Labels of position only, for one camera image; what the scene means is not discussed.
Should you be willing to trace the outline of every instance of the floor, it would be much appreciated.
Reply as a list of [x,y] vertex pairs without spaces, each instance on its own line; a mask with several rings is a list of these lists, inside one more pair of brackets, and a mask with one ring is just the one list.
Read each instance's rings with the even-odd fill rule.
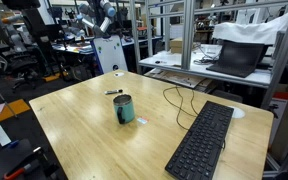
[[[68,87],[75,83],[77,83],[77,81],[64,82],[62,79],[45,83],[42,79],[40,79],[37,81],[37,87],[35,90],[32,90],[30,86],[24,85],[13,93],[11,87],[13,86],[14,82],[0,78],[0,92],[7,102],[24,99],[26,103],[29,104],[28,102],[31,99]],[[33,148],[43,147],[49,161],[60,166],[32,110],[19,114],[18,119],[12,117],[2,121],[0,124],[12,141],[28,139]],[[57,171],[57,174],[60,179],[67,179],[62,168]]]

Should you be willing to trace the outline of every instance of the storage rack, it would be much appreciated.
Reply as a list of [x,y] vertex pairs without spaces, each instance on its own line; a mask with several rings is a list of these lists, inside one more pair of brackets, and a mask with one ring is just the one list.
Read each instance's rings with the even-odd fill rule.
[[[170,5],[184,3],[184,11],[182,12],[170,12]],[[147,23],[147,38],[148,38],[148,54],[149,58],[141,60],[140,59],[140,50],[138,45],[138,33],[136,27],[136,19],[135,19],[135,1],[130,0],[130,13],[134,14],[134,18],[132,18],[133,24],[133,34],[134,34],[134,46],[136,53],[136,62],[137,62],[137,71],[141,73],[141,67],[152,67],[152,68],[160,68],[175,72],[187,73],[198,75],[206,78],[212,78],[227,82],[233,82],[237,84],[244,84],[254,87],[261,87],[266,89],[265,96],[263,98],[261,108],[267,109],[269,103],[273,97],[274,91],[278,85],[278,82],[281,78],[284,67],[288,61],[288,29],[279,44],[279,50],[276,54],[276,57],[273,59],[275,61],[272,70],[270,80],[266,82],[256,82],[250,81],[247,78],[235,78],[231,76],[223,76],[214,73],[208,73],[206,71],[197,71],[191,69],[191,48],[193,43],[193,26],[194,26],[194,15],[199,14],[207,14],[214,12],[225,12],[225,11],[235,11],[242,9],[250,9],[250,8],[267,8],[272,6],[286,6],[286,12],[288,11],[288,0],[276,0],[276,1],[268,1],[268,2],[257,2],[257,3],[249,3],[249,4],[238,4],[238,5],[228,5],[221,6],[215,8],[207,8],[207,9],[195,9],[195,1],[194,0],[169,0],[163,1],[159,3],[149,3],[149,0],[145,0],[145,8],[146,8],[146,19],[149,22],[150,19],[153,18],[165,18],[165,51],[169,51],[170,49],[170,17],[184,16],[184,27],[183,27],[183,44],[182,44],[182,55],[181,55],[181,68],[171,67],[171,66],[161,66],[154,63],[149,63],[150,58],[154,58],[153,56],[153,45],[152,45],[152,32],[150,29],[152,28],[150,23]],[[159,15],[150,15],[150,9],[156,7],[164,7],[164,14]]]

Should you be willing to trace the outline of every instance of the laptop screen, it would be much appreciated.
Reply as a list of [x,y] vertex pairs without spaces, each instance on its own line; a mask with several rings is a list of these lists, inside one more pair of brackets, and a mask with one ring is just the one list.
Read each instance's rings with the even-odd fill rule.
[[226,66],[254,66],[258,63],[264,44],[235,43],[225,41],[219,65]]

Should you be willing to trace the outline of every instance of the black marker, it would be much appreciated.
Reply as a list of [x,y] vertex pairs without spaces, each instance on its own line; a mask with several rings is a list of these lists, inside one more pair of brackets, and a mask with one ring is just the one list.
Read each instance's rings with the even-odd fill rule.
[[112,90],[112,91],[105,91],[104,94],[116,94],[116,93],[121,93],[123,92],[123,89],[117,89],[117,90]]

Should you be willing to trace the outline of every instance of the mug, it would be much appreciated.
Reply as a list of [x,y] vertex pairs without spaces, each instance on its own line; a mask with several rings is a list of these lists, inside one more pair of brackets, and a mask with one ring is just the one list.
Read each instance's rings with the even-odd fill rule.
[[132,121],[135,117],[132,97],[128,94],[116,96],[113,100],[114,110],[118,122],[125,124]]

